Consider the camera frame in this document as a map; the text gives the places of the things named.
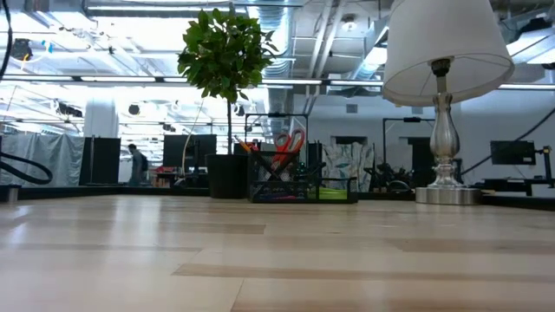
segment person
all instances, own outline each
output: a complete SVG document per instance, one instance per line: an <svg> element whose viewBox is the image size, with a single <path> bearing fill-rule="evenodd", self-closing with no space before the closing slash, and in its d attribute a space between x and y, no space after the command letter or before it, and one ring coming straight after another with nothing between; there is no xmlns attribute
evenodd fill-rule
<svg viewBox="0 0 555 312"><path fill-rule="evenodd" d="M147 179L148 162L147 157L137 149L135 144L127 146L131 153L133 165L131 166L131 178L129 186L140 186Z"/></svg>

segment black mesh basket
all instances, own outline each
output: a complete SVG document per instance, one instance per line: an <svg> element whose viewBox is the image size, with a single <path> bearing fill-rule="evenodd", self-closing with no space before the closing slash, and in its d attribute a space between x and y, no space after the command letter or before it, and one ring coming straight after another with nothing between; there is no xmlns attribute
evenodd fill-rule
<svg viewBox="0 0 555 312"><path fill-rule="evenodd" d="M358 201L356 179L319 179L298 174L298 153L252 152L249 200L253 203L331 203Z"/></svg>

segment pillar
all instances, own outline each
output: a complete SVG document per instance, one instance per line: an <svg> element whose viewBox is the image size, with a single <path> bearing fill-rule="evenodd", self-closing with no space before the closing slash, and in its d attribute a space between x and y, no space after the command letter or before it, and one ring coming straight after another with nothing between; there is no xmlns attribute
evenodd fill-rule
<svg viewBox="0 0 555 312"><path fill-rule="evenodd" d="M106 90L97 90L87 100L85 110L85 137L118 138L120 118L114 97Z"/></svg>

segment black monitor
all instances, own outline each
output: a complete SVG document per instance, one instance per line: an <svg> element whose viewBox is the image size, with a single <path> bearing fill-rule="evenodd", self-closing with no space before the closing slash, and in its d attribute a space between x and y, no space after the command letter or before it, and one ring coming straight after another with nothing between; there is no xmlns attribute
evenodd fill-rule
<svg viewBox="0 0 555 312"><path fill-rule="evenodd" d="M179 166L183 159L183 146L187 135L164 135L163 166ZM199 157L195 159L195 144L198 144ZM185 166L206 166L205 156L216 153L216 134L194 134L189 140Z"/></svg>
<svg viewBox="0 0 555 312"><path fill-rule="evenodd" d="M494 165L536 165L533 141L491 141Z"/></svg>

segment silver lamp base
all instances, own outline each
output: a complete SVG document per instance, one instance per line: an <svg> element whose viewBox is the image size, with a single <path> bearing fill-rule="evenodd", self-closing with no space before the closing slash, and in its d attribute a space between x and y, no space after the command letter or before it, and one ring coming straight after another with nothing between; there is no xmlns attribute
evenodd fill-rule
<svg viewBox="0 0 555 312"><path fill-rule="evenodd" d="M482 193L471 188L416 188L416 203L431 205L479 205Z"/></svg>

